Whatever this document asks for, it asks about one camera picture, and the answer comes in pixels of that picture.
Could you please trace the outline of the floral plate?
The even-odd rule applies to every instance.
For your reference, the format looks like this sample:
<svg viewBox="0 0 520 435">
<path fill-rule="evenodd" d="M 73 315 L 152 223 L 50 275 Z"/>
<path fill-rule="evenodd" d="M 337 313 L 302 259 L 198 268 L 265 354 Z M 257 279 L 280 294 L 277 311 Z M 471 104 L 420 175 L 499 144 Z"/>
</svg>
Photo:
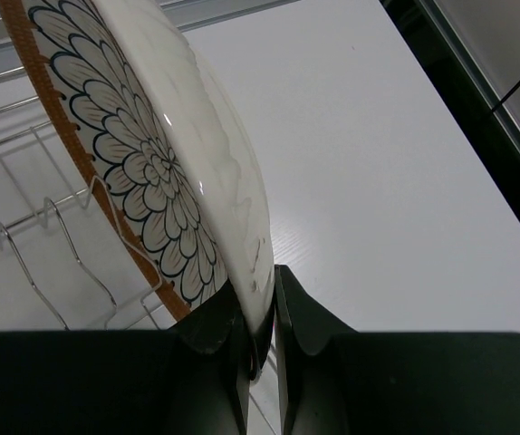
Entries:
<svg viewBox="0 0 520 435">
<path fill-rule="evenodd" d="M 0 1 L 63 146 L 176 318 L 234 287 L 267 321 L 274 251 L 261 170 L 206 60 L 154 1 Z"/>
</svg>

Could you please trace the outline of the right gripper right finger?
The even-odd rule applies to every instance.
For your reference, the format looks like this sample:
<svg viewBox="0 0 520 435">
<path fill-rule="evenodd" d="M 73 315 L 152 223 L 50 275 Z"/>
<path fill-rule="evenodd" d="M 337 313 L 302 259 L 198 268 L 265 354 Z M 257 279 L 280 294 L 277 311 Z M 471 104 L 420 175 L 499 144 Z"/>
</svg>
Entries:
<svg viewBox="0 0 520 435">
<path fill-rule="evenodd" d="M 347 434 L 348 414 L 334 338 L 352 329 L 275 267 L 274 338 L 283 434 Z"/>
</svg>

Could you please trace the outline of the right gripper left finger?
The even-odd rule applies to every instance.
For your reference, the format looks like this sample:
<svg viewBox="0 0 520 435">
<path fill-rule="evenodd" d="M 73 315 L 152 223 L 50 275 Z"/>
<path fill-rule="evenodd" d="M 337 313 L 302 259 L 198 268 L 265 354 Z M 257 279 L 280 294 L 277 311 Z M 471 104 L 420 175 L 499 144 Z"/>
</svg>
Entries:
<svg viewBox="0 0 520 435">
<path fill-rule="evenodd" d="M 230 282 L 173 327 L 172 434 L 245 434 L 251 343 Z"/>
</svg>

